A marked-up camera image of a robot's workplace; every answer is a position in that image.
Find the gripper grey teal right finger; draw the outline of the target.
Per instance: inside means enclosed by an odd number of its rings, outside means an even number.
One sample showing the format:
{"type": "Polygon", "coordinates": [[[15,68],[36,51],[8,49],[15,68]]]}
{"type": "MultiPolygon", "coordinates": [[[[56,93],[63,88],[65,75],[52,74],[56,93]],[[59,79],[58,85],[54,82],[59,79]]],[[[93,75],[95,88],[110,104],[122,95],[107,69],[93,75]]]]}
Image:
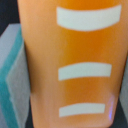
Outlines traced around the gripper grey teal right finger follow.
{"type": "Polygon", "coordinates": [[[121,128],[128,128],[128,58],[125,65],[119,102],[121,107],[121,128]]]}

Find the gripper grey teal left finger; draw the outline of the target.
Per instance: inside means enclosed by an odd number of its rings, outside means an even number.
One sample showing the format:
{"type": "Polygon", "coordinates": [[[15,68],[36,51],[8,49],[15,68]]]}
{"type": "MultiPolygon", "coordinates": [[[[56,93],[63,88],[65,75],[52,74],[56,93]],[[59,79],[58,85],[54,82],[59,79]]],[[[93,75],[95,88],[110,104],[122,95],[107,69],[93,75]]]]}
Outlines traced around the gripper grey teal left finger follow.
{"type": "Polygon", "coordinates": [[[0,36],[0,128],[25,128],[30,83],[21,25],[10,24],[0,36]]]}

